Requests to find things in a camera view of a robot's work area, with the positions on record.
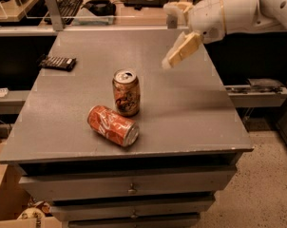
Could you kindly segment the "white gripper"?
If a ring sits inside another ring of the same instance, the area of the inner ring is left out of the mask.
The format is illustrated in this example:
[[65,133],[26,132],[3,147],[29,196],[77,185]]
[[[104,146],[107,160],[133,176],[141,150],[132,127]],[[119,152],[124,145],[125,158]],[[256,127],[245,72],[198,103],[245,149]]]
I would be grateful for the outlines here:
[[163,10],[180,22],[188,20],[188,27],[195,31],[179,35],[162,60],[164,69],[175,67],[196,52],[202,43],[218,42],[225,36],[221,0],[201,0],[194,7],[191,2],[169,2],[163,6]]

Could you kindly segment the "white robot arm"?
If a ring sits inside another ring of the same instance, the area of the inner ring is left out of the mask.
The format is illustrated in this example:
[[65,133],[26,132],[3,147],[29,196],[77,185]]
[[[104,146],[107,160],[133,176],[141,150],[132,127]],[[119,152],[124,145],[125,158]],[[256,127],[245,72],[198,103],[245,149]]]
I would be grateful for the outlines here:
[[191,56],[201,44],[218,42],[227,34],[287,30],[287,0],[201,0],[195,5],[169,2],[163,10],[189,28],[165,55],[165,69]]

